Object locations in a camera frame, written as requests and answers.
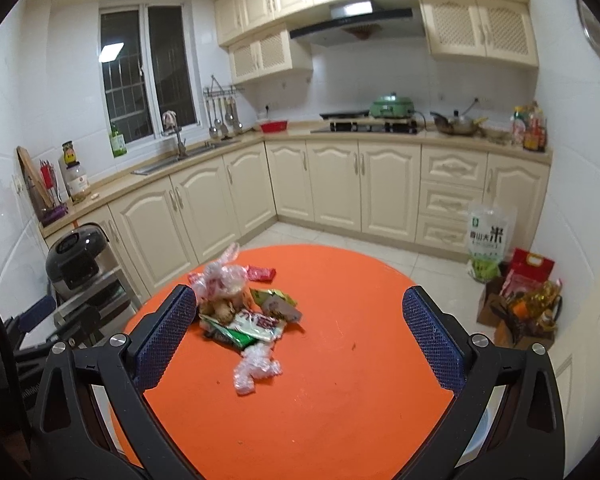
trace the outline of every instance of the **metal screw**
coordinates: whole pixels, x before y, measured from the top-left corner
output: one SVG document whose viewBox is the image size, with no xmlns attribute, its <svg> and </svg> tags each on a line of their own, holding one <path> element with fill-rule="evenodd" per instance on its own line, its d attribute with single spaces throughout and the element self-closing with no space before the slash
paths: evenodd
<svg viewBox="0 0 600 480">
<path fill-rule="evenodd" d="M 471 341 L 474 342 L 474 345 L 479 346 L 480 348 L 485 348 L 489 344 L 489 338 L 484 334 L 476 334 L 471 338 Z"/>
<path fill-rule="evenodd" d="M 54 354 L 61 354 L 61 353 L 62 353 L 62 352 L 64 352 L 65 350 L 66 350 L 66 345 L 65 345 L 65 344 L 64 344 L 62 341 L 60 341 L 60 342 L 56 343 L 55 345 L 53 345 L 53 346 L 51 347 L 51 351 L 52 351 Z"/>
<path fill-rule="evenodd" d="M 126 342 L 126 335 L 124 334 L 116 334 L 111 336 L 109 339 L 109 344 L 111 346 L 122 346 Z"/>
<path fill-rule="evenodd" d="M 533 343 L 531 349 L 538 355 L 546 354 L 546 348 L 544 348 L 544 346 L 542 346 L 540 343 Z"/>
</svg>

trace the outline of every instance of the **lattice cabinet door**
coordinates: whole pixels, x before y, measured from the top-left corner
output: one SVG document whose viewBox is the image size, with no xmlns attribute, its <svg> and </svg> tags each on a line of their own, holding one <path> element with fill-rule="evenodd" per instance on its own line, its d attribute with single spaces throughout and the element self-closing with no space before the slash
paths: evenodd
<svg viewBox="0 0 600 480">
<path fill-rule="evenodd" d="M 268 30 L 257 36 L 255 42 L 259 75 L 280 72 L 292 67 L 286 29 Z"/>
<path fill-rule="evenodd" d="M 229 47 L 229 61 L 234 84 L 253 79 L 258 74 L 257 45 L 251 38 Z"/>
<path fill-rule="evenodd" d="M 476 0 L 420 0 L 433 56 L 485 57 L 486 35 Z"/>
<path fill-rule="evenodd" d="M 538 66 L 536 37 L 528 7 L 505 0 L 477 0 L 484 25 L 487 56 Z"/>
</svg>

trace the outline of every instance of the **blue gripper pad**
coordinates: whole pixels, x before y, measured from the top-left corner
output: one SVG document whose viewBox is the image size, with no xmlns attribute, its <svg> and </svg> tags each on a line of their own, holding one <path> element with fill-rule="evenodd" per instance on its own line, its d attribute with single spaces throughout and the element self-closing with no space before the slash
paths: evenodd
<svg viewBox="0 0 600 480">
<path fill-rule="evenodd" d="M 462 354 L 415 287 L 404 293 L 402 316 L 440 386 L 457 396 L 466 382 Z"/>
<path fill-rule="evenodd" d="M 133 381 L 138 391 L 144 392 L 158 385 L 195 315 L 196 295 L 188 286 L 178 285 L 154 314 L 142 318 L 142 321 L 149 318 L 154 324 L 137 350 L 133 350 Z"/>
</svg>

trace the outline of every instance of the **green electric pot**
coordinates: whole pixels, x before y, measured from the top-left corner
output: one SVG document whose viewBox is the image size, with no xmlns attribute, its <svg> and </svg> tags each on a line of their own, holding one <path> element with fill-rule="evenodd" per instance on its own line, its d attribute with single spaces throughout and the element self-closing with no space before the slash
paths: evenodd
<svg viewBox="0 0 600 480">
<path fill-rule="evenodd" d="M 369 110 L 375 118 L 408 118 L 413 115 L 413 101 L 408 97 L 398 97 L 395 92 L 377 99 Z"/>
</svg>

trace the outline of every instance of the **range hood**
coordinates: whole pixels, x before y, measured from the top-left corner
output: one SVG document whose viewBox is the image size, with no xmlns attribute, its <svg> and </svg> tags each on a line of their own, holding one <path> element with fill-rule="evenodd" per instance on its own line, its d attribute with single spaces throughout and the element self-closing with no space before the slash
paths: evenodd
<svg viewBox="0 0 600 480">
<path fill-rule="evenodd" d="M 292 40 L 322 46 L 386 38 L 424 37 L 420 9 L 384 10 L 372 0 L 331 6 L 331 19 L 289 32 Z"/>
</svg>

